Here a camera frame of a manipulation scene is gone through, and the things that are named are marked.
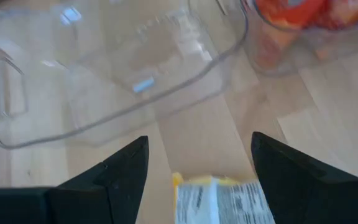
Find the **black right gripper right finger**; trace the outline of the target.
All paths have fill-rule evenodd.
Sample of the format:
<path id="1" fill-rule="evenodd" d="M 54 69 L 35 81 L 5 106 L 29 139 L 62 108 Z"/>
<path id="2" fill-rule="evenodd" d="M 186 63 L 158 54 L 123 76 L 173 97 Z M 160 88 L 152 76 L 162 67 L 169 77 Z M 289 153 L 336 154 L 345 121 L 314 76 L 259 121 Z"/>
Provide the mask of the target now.
<path id="1" fill-rule="evenodd" d="M 358 223 L 358 177 L 254 132 L 252 160 L 276 223 Z"/>

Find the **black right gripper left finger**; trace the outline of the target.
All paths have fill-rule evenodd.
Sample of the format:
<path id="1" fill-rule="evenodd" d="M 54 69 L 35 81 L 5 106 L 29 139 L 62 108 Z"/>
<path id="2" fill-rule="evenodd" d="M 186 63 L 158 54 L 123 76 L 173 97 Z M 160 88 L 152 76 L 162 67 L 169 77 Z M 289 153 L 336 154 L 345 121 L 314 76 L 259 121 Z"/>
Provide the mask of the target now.
<path id="1" fill-rule="evenodd" d="M 149 166 L 141 136 L 92 168 L 48 191 L 53 223 L 134 224 Z"/>

